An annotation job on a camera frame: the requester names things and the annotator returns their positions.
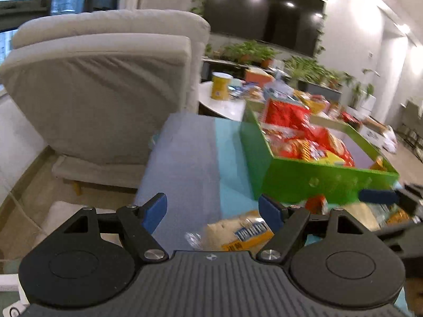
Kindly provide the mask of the white round coffee table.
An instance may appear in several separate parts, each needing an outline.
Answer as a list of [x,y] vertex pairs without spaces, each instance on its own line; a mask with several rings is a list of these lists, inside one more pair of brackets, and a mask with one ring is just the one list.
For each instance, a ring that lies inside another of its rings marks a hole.
[[199,84],[199,114],[241,122],[245,112],[246,101],[214,100],[211,98],[211,86],[211,81]]

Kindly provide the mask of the tall leafy floor plant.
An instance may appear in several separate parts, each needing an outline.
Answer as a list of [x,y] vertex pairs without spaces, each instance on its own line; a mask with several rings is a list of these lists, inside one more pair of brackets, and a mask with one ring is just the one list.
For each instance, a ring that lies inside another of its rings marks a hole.
[[[380,77],[380,73],[374,69],[363,68],[361,72],[363,78],[365,78],[367,74],[373,74],[377,77]],[[358,110],[361,104],[361,98],[364,96],[365,100],[367,100],[374,93],[375,86],[372,83],[368,83],[366,86],[364,86],[360,81],[357,80],[355,80],[353,83],[354,86],[352,89],[351,101],[349,102],[348,106],[354,110]]]

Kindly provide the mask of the green cardboard box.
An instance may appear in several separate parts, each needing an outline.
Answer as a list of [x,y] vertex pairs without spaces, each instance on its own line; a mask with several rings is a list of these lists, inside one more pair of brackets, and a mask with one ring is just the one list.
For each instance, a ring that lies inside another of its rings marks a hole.
[[371,170],[382,156],[372,144],[350,125],[324,117],[312,116],[315,126],[328,128],[346,144],[355,162],[354,167],[310,163],[275,157],[261,130],[259,117],[265,105],[249,101],[240,127],[240,139],[255,198],[268,195],[280,203],[299,203],[316,195],[324,195],[330,204],[358,202],[362,189],[388,190],[399,179],[399,173],[388,160],[385,171]]

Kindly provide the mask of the white plastic bag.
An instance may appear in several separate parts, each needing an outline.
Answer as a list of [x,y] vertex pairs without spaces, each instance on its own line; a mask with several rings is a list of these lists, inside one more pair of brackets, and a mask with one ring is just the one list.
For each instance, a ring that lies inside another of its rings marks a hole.
[[383,132],[383,136],[383,149],[385,149],[389,153],[396,154],[398,148],[397,136],[390,125],[386,127],[385,131]]

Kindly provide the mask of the yellow canister white lid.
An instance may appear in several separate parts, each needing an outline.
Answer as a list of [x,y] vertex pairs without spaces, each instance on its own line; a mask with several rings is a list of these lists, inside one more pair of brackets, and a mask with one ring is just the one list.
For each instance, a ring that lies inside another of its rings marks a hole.
[[228,86],[233,76],[223,72],[214,72],[212,74],[211,98],[213,100],[227,101],[229,99]]

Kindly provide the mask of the red rectangular snack packet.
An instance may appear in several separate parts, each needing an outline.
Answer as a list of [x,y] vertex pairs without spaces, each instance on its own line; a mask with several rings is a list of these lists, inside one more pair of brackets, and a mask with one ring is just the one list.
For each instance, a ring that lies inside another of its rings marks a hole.
[[309,116],[310,111],[304,106],[269,99],[266,102],[262,121],[265,124],[304,131],[310,127]]

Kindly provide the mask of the wall-mounted black television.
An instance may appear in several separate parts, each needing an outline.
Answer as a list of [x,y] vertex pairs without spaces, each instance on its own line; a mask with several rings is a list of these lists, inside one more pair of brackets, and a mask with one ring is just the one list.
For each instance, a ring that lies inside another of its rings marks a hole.
[[211,32],[255,40],[312,57],[318,48],[323,0],[205,0]]

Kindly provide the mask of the white blue-label snack bag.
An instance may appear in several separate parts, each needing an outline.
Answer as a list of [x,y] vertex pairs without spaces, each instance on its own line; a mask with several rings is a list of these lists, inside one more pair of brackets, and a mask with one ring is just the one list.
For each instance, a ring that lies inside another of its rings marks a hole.
[[185,239],[195,250],[249,251],[256,254],[274,233],[258,210],[207,224],[200,232],[187,232]]

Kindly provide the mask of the orange tissue box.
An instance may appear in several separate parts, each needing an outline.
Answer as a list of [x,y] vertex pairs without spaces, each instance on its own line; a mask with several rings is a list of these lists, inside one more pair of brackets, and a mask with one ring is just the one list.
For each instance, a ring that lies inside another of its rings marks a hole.
[[275,78],[266,73],[263,69],[252,67],[245,69],[245,82],[254,83],[258,87],[263,88],[266,84],[273,82]]

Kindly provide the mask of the potted green plant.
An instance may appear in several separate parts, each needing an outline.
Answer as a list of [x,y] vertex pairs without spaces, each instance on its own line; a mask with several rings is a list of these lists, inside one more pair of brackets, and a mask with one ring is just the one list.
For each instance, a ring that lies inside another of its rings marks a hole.
[[279,51],[269,46],[258,46],[255,50],[254,62],[259,63],[263,69],[268,69],[272,61],[279,54]]

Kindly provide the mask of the beige sofa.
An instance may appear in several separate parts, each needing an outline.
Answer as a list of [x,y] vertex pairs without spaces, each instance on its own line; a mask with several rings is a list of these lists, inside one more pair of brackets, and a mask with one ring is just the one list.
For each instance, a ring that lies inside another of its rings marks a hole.
[[168,116],[198,110],[209,35],[177,10],[46,16],[17,30],[1,84],[58,154],[55,176],[136,189]]

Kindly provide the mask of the red round-logo snack bag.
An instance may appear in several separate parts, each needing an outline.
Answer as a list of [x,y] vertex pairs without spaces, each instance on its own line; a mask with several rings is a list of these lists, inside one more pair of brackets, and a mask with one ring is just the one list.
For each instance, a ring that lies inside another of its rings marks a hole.
[[311,125],[308,130],[305,131],[305,136],[307,139],[316,142],[324,149],[339,156],[339,158],[344,160],[345,166],[355,166],[353,157],[348,151],[343,141],[333,135],[327,128]]

